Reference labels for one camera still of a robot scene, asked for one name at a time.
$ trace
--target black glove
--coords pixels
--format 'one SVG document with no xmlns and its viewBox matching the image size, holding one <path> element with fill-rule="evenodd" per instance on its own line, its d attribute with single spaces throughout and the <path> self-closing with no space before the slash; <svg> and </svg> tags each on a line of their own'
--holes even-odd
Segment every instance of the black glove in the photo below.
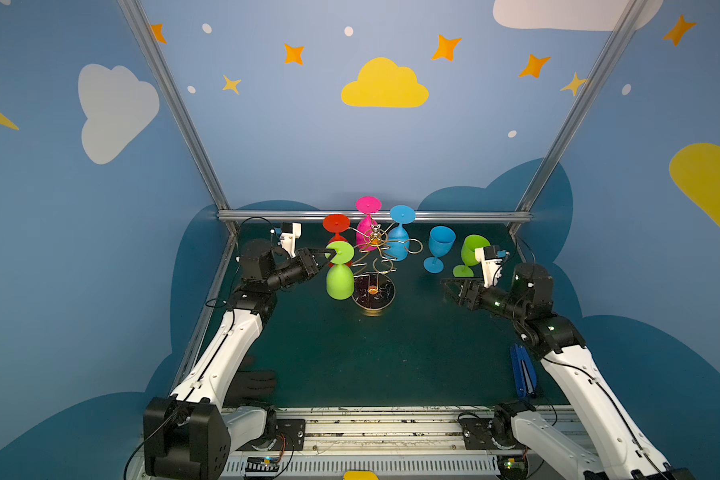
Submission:
<svg viewBox="0 0 720 480">
<path fill-rule="evenodd" d="M 240 405 L 251 405 L 261 403 L 262 398 L 267 398 L 274 393 L 277 386 L 275 372 L 273 370 L 261 370 L 245 372 L 243 369 L 250 367 L 256 361 L 253 356 L 246 355 L 240 362 L 240 368 L 232 378 L 230 389 L 226 391 L 224 408 L 237 408 Z"/>
</svg>

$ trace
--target robotic arm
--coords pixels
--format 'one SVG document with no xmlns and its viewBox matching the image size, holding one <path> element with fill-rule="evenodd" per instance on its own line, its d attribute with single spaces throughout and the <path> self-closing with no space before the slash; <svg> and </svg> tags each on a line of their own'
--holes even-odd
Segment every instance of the robotic arm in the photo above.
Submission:
<svg viewBox="0 0 720 480">
<path fill-rule="evenodd" d="M 574 324 L 552 311 L 552 277 L 537 264 L 514 269 L 509 292 L 495 286 L 500 252 L 476 251 L 482 279 L 442 280 L 457 304 L 488 310 L 514 329 L 557 382 L 592 438 L 597 456 L 541 418 L 527 402 L 499 405 L 491 422 L 494 442 L 522 444 L 538 453 L 566 480 L 692 480 L 673 468 L 640 431 L 597 369 Z"/>
<path fill-rule="evenodd" d="M 179 480 L 216 480 L 230 452 L 260 439 L 274 441 L 273 409 L 244 406 L 225 419 L 222 402 L 242 358 L 267 324 L 276 292 L 320 273 L 335 250 L 296 250 L 300 224 L 284 224 L 282 246 L 249 242 L 240 255 L 242 282 L 208 348 L 168 398 L 153 398 L 144 411 L 144 466 L 147 475 Z M 286 256 L 277 265 L 274 253 Z"/>
</svg>

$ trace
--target black round base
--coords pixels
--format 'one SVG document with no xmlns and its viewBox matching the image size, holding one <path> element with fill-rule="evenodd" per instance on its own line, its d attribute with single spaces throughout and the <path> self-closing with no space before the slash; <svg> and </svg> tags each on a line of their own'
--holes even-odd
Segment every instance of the black round base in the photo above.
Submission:
<svg viewBox="0 0 720 480">
<path fill-rule="evenodd" d="M 378 315 L 394 300 L 394 283 L 385 274 L 371 272 L 355 277 L 352 299 L 369 315 Z"/>
</svg>

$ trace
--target blue wall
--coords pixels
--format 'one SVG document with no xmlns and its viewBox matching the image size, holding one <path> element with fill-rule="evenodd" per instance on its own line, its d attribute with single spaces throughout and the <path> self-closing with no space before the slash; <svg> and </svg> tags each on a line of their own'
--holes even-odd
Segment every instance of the blue wall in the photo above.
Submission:
<svg viewBox="0 0 720 480">
<path fill-rule="evenodd" d="M 156 84 L 115 0 L 6 3 L 0 112 L 18 130 L 0 124 L 0 478 L 115 478 L 226 231 L 162 97 L 111 162 L 83 148 L 83 67 Z"/>
<path fill-rule="evenodd" d="M 697 25 L 662 38 L 684 15 Z M 623 94 L 630 84 L 631 91 Z M 605 378 L 672 464 L 720 478 L 720 227 L 670 176 L 720 146 L 720 0 L 666 0 L 639 30 L 520 235 Z"/>
<path fill-rule="evenodd" d="M 365 195 L 416 207 L 443 188 L 484 188 L 544 156 L 574 101 L 561 89 L 586 78 L 608 35 L 509 28 L 481 0 L 143 4 L 234 208 L 354 209 Z M 452 62 L 432 59 L 439 35 L 461 38 Z M 303 64 L 285 63 L 285 44 L 304 46 Z M 550 60 L 520 78 L 530 54 Z M 411 68 L 426 103 L 345 104 L 344 86 L 378 57 Z M 222 90 L 225 76 L 239 94 Z"/>
</svg>

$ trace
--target dark green table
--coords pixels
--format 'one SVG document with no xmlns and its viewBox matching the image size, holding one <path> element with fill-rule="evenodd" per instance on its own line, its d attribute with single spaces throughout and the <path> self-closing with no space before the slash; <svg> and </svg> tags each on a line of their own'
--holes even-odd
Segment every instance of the dark green table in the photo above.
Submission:
<svg viewBox="0 0 720 480">
<path fill-rule="evenodd" d="M 390 277 L 397 294 L 380 316 L 366 316 L 352 299 L 329 297 L 325 272 L 278 293 L 277 308 L 250 349 L 256 357 L 253 370 L 277 372 L 278 387 L 269 401 L 280 407 L 492 406 L 517 398 L 509 348 L 518 339 L 510 322 L 456 307 L 438 283 L 461 264 L 465 236 L 483 235 L 513 253 L 512 240 L 501 224 L 449 225 L 457 239 L 442 258 L 445 269 L 433 275 L 423 267 L 424 258 L 430 256 L 427 242 L 433 226 L 406 226 L 413 238 L 424 243 L 424 251 L 395 264 L 398 271 Z M 349 233 L 345 236 L 353 242 L 354 232 Z M 297 247 L 323 248 L 331 236 L 322 224 L 303 224 Z M 240 246 L 256 237 L 269 238 L 269 227 L 246 223 Z M 512 267 L 518 261 L 515 255 Z M 222 298 L 229 295 L 236 268 L 232 260 Z M 477 267 L 473 271 L 480 274 Z M 506 288 L 509 277 L 502 277 L 500 286 Z M 203 349 L 218 330 L 224 311 L 218 309 L 213 315 Z M 536 403 L 567 404 L 538 364 L 536 371 L 543 389 Z"/>
</svg>

